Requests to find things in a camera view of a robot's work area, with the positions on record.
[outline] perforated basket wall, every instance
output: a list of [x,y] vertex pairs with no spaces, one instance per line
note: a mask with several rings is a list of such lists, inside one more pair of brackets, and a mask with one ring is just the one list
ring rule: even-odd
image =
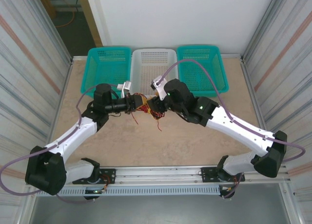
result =
[[[220,93],[229,90],[222,58],[218,47],[208,45],[181,46],[177,49],[177,59],[193,59],[203,65],[212,77]],[[179,64],[179,79],[186,83],[195,96],[216,96],[209,79],[197,64],[184,62]]]
[[[151,88],[152,80],[163,75],[176,62],[176,52],[172,49],[139,49],[132,54],[131,93],[154,95]],[[177,67],[167,76],[166,80],[178,79]]]
[[[100,84],[122,84],[130,79],[131,49],[129,47],[98,47],[90,49],[84,71],[81,92]],[[87,93],[93,98],[92,89]],[[113,90],[120,96],[120,91]]]

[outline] red wire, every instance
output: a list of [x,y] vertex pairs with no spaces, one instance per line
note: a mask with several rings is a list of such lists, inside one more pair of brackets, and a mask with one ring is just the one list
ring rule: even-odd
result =
[[107,180],[107,185],[111,183],[111,179],[109,178],[108,175],[106,174],[102,174],[101,177],[103,178],[103,180],[105,180],[104,176],[106,177],[106,180]]
[[159,128],[159,121],[157,121],[157,128],[158,128],[158,130],[162,131],[162,130]]
[[[135,117],[133,116],[133,113],[131,112],[131,115],[132,115],[132,117],[133,117],[133,119],[136,121],[136,119],[135,119]],[[137,121],[136,121],[136,123],[137,123]],[[137,123],[138,124],[138,123]]]

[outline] black mounting bracket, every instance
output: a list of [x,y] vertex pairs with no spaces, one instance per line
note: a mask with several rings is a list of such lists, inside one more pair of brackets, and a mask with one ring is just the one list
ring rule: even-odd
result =
[[99,178],[96,182],[91,182],[88,179],[78,179],[73,181],[73,184],[114,184],[116,179],[116,169],[99,169]]
[[[228,190],[223,190],[222,188],[220,188],[220,197],[224,197],[224,196],[226,196],[227,194],[229,194],[231,191],[228,191]],[[231,198],[233,195],[235,195],[235,191],[231,194],[231,195],[229,195],[226,199],[229,199],[229,198]]]
[[[44,150],[36,146],[30,154]],[[54,196],[66,182],[66,170],[63,157],[57,153],[45,152],[29,158],[25,182]]]
[[[236,174],[234,176],[230,176],[227,181],[221,179],[218,176],[218,170],[217,167],[202,167],[201,168],[201,178],[203,180],[203,183],[219,183],[219,182],[235,182],[234,178],[236,178],[236,181],[238,181],[240,174]],[[245,181],[245,175],[243,174],[241,182]]]

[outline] black cable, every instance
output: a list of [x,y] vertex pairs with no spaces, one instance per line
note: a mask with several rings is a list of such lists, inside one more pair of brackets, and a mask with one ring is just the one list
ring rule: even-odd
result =
[[90,103],[88,103],[87,108],[90,108],[91,105],[93,104],[94,101],[91,101]]
[[116,96],[116,99],[119,99],[119,96],[117,95],[117,93],[116,93],[113,89],[111,89],[111,93],[112,93],[114,96]]
[[121,116],[121,113],[119,113],[119,115],[113,115],[113,114],[109,114],[110,117],[115,117],[115,118],[119,118]]
[[177,115],[182,118],[184,121],[189,122],[188,120],[186,120],[184,117],[182,117],[180,114],[177,113]]

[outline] purple cable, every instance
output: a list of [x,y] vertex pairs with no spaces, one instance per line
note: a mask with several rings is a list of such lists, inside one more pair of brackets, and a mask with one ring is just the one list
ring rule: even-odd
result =
[[182,63],[182,62],[193,62],[193,63],[197,64],[197,65],[204,71],[204,73],[206,74],[207,78],[209,79],[209,81],[211,82],[212,86],[214,87],[214,90],[215,90],[215,92],[216,92],[216,94],[217,94],[217,96],[218,96],[218,98],[219,98],[219,100],[220,100],[220,102],[221,102],[222,107],[224,108],[224,111],[225,111],[226,115],[227,115],[227,116],[229,117],[229,119],[230,119],[232,122],[234,122],[236,125],[238,125],[238,126],[240,126],[241,128],[243,128],[243,129],[245,129],[245,130],[247,130],[247,131],[249,131],[249,132],[251,132],[251,133],[253,133],[253,134],[257,135],[257,136],[260,136],[260,137],[262,137],[262,138],[264,138],[264,139],[267,139],[267,140],[270,140],[270,141],[273,141],[273,142],[276,142],[276,143],[285,144],[285,145],[288,145],[288,146],[291,146],[291,147],[295,147],[295,148],[298,148],[298,149],[301,150],[301,152],[300,152],[298,155],[293,156],[293,157],[291,157],[291,158],[287,158],[287,159],[283,160],[283,162],[289,162],[289,161],[295,160],[295,159],[297,159],[297,158],[303,156],[303,155],[306,153],[306,149],[305,149],[303,146],[300,146],[300,145],[297,145],[297,144],[294,144],[294,143],[289,143],[289,142],[281,141],[281,140],[276,140],[276,139],[273,139],[273,138],[270,138],[270,137],[266,138],[265,135],[262,135],[262,134],[260,134],[259,132],[256,132],[256,131],[254,131],[254,130],[251,130],[250,128],[244,126],[243,124],[241,124],[241,123],[237,122],[235,119],[233,119],[233,117],[231,116],[230,112],[229,112],[228,109],[226,108],[226,106],[225,106],[225,104],[224,104],[224,101],[223,101],[223,99],[221,98],[220,93],[218,92],[218,89],[217,89],[217,87],[215,86],[215,83],[214,83],[214,81],[212,80],[211,76],[209,75],[209,73],[207,72],[207,70],[206,70],[198,61],[195,61],[195,60],[192,60],[192,59],[183,59],[183,60],[180,60],[180,61],[174,63],[174,64],[171,65],[171,66],[169,67],[169,69],[164,73],[164,75],[161,77],[161,79],[158,81],[157,84],[160,84],[161,81],[163,81],[164,78],[167,76],[167,74],[168,74],[176,65],[178,65],[178,64],[180,64],[180,63]]
[[[79,129],[80,124],[81,124],[81,121],[82,121],[82,117],[81,117],[81,111],[80,111],[78,105],[80,104],[80,102],[81,102],[82,98],[84,97],[84,95],[85,95],[87,92],[89,92],[90,90],[92,90],[93,88],[95,88],[95,87],[96,87],[96,86],[90,87],[90,88],[89,88],[88,90],[86,90],[86,91],[81,95],[81,97],[79,98],[79,100],[78,100],[78,102],[77,102],[77,104],[76,104],[76,109],[77,109],[77,111],[78,111],[78,113],[79,113],[78,126],[76,126],[76,128],[75,128],[71,133],[69,133],[66,137],[64,137],[64,139],[60,140],[58,144],[63,143],[65,140],[67,140],[69,137],[71,137],[71,136]],[[1,187],[4,191],[6,191],[7,193],[12,194],[12,195],[15,195],[15,196],[28,196],[28,195],[33,195],[33,194],[36,194],[36,193],[40,192],[41,190],[32,191],[32,192],[26,192],[26,193],[19,193],[19,192],[12,191],[12,190],[10,190],[9,188],[7,188],[7,187],[3,184],[1,176],[2,176],[3,171],[4,171],[7,167],[9,167],[10,165],[12,165],[12,164],[14,164],[14,163],[16,163],[16,162],[20,162],[20,161],[22,161],[22,160],[25,160],[25,159],[28,159],[28,158],[31,158],[31,157],[40,155],[40,154],[42,154],[42,153],[45,153],[45,152],[47,152],[47,151],[50,151],[51,149],[53,149],[53,148],[55,148],[55,147],[57,147],[57,144],[55,144],[55,145],[53,145],[53,146],[51,146],[51,147],[49,147],[49,148],[46,148],[46,149],[44,149],[44,150],[42,150],[42,151],[35,152],[35,153],[32,153],[32,154],[29,154],[29,155],[26,155],[26,156],[17,158],[17,159],[15,159],[15,160],[12,160],[12,161],[8,162],[7,164],[5,164],[5,165],[0,169],[0,187]]]
[[227,197],[229,197],[233,192],[235,192],[235,190],[236,190],[236,188],[238,187],[240,181],[242,180],[242,177],[243,177],[243,173],[240,173],[240,176],[239,176],[239,179],[238,179],[238,181],[237,181],[237,184],[235,185],[235,187],[231,190],[231,192],[230,192],[229,194],[223,196],[224,199],[227,198]]

